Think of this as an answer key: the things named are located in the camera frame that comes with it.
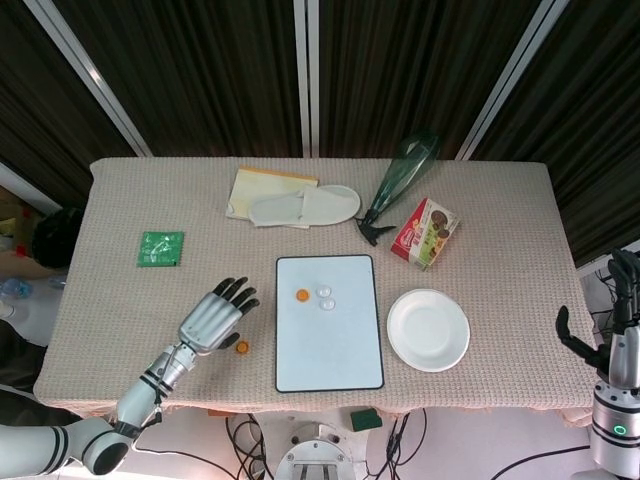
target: whiteboard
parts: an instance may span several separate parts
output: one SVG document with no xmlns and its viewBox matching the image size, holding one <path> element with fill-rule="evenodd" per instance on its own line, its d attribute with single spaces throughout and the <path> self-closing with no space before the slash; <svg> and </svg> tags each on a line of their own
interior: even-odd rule
<svg viewBox="0 0 640 480">
<path fill-rule="evenodd" d="M 383 386 L 370 256 L 283 257 L 276 284 L 279 392 Z"/>
</svg>

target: beige tablecloth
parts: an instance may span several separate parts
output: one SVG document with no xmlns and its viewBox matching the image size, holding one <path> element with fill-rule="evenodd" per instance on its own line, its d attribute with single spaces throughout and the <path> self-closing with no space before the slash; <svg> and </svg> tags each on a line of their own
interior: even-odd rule
<svg viewBox="0 0 640 480">
<path fill-rule="evenodd" d="M 240 165 L 312 174 L 354 188 L 368 207 L 389 164 L 373 159 L 111 158 L 95 183 L 53 340 L 35 393 L 86 412 L 110 407 L 177 340 L 177 328 L 224 277 L 248 275 L 262 305 L 238 326 L 251 351 L 200 358 L 168 404 L 228 411 L 322 410 L 371 405 L 537 409 L 589 407 L 594 371 L 563 347 L 554 321 L 565 304 L 575 334 L 591 338 L 587 312 L 544 165 L 439 162 L 379 225 L 402 225 L 424 196 L 461 217 L 435 266 L 409 266 L 369 246 L 355 223 L 309 230 L 254 228 L 225 217 Z M 138 268 L 142 232 L 184 231 L 175 268 Z M 373 257 L 385 386 L 376 391 L 280 394 L 274 388 L 275 264 L 281 256 L 365 253 Z M 471 326 L 454 368 L 405 365 L 386 335 L 392 302 L 428 287 L 453 297 Z"/>
</svg>

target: striped curtain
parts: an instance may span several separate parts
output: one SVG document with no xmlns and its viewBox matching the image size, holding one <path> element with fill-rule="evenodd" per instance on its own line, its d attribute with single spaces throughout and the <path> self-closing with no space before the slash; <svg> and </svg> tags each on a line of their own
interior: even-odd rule
<svg viewBox="0 0 640 480">
<path fill-rule="evenodd" d="M 55 4 L 154 155 L 301 156 L 292 1 Z"/>
<path fill-rule="evenodd" d="M 578 266 L 640 238 L 640 2 L 570 2 L 474 158 L 549 167 Z"/>
<path fill-rule="evenodd" d="M 455 157 L 539 0 L 320 2 L 320 154 L 389 157 L 430 128 Z"/>
<path fill-rule="evenodd" d="M 0 162 L 83 206 L 89 164 L 132 150 L 22 2 L 0 2 L 0 45 Z"/>
</svg>

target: green sponge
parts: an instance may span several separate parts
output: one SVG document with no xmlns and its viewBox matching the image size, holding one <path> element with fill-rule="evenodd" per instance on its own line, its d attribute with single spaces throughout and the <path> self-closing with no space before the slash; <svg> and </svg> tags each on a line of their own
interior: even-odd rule
<svg viewBox="0 0 640 480">
<path fill-rule="evenodd" d="M 361 432 L 362 430 L 381 427 L 382 419 L 375 408 L 369 408 L 359 412 L 351 412 L 351 425 L 354 432 Z"/>
</svg>

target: snack box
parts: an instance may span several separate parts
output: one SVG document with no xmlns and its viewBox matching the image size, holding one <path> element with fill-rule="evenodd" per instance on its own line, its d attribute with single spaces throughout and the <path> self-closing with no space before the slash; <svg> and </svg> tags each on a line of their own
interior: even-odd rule
<svg viewBox="0 0 640 480">
<path fill-rule="evenodd" d="M 400 230 L 391 251 L 424 270 L 433 265 L 458 223 L 455 213 L 425 198 Z"/>
</svg>

